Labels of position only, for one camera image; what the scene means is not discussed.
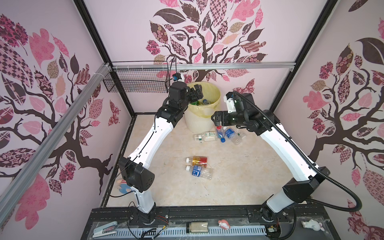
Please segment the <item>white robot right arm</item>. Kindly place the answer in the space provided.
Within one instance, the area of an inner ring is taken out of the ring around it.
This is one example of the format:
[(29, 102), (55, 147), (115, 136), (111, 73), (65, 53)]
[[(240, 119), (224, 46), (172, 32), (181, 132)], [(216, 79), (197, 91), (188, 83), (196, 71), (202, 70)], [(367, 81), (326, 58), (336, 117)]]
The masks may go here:
[(319, 167), (305, 154), (293, 147), (292, 138), (287, 134), (280, 120), (269, 110), (261, 111), (251, 94), (229, 92), (224, 96), (226, 111), (216, 111), (211, 119), (216, 126), (236, 126), (255, 133), (267, 142), (283, 160), (293, 175), (282, 189), (269, 197), (262, 205), (265, 219), (280, 213), (286, 207), (299, 204), (308, 199), (325, 180), (323, 174), (329, 170)]

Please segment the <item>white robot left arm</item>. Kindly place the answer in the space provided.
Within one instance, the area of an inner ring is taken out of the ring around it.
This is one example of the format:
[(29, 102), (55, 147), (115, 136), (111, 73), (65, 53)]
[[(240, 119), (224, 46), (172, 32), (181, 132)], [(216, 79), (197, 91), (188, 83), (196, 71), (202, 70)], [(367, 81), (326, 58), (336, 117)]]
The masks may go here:
[(149, 167), (157, 150), (181, 120), (188, 105), (202, 98), (201, 85), (188, 87), (184, 82), (174, 82), (170, 86), (169, 96), (155, 113), (154, 123), (147, 135), (127, 158), (120, 158), (121, 175), (135, 193), (139, 211), (142, 213), (149, 214), (155, 208), (155, 201), (150, 191), (155, 174)]

